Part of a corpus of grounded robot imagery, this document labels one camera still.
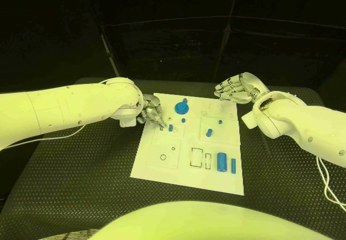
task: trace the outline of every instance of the white board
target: white board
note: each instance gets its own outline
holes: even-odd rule
[[[202,97],[155,95],[160,99],[168,127],[160,129],[158,124],[146,123],[130,176],[244,195],[237,104]],[[181,115],[175,106],[184,98],[189,112]],[[173,125],[173,131],[169,131],[169,125]],[[207,136],[208,129],[212,129],[211,137]],[[227,154],[225,172],[218,171],[218,153]],[[235,174],[231,159],[235,159]]]

